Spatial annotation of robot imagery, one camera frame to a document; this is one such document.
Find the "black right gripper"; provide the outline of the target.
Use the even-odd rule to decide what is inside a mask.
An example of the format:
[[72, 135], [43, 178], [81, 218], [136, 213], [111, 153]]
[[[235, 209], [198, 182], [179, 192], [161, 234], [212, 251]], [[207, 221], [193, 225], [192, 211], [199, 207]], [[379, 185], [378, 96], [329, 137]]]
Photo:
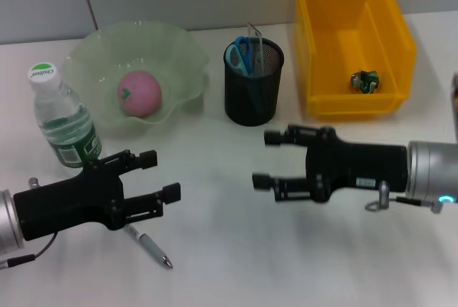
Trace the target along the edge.
[[284, 132], [266, 130], [265, 145], [307, 147], [306, 178], [252, 175], [255, 190], [273, 191], [277, 203], [312, 200], [326, 203], [341, 188], [377, 190], [380, 182], [402, 193], [407, 186], [407, 149], [401, 145], [346, 142], [334, 128], [289, 125]]

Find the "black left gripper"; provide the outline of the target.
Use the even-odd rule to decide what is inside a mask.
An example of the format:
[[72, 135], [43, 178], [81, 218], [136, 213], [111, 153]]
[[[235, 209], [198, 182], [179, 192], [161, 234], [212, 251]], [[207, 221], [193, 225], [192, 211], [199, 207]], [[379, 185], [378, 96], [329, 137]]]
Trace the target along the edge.
[[135, 155], [123, 150], [93, 162], [68, 180], [14, 195], [14, 206], [22, 235], [34, 240], [83, 223], [101, 223], [109, 230], [163, 216], [163, 206], [181, 200], [180, 183], [127, 198], [120, 175], [157, 166], [155, 150]]

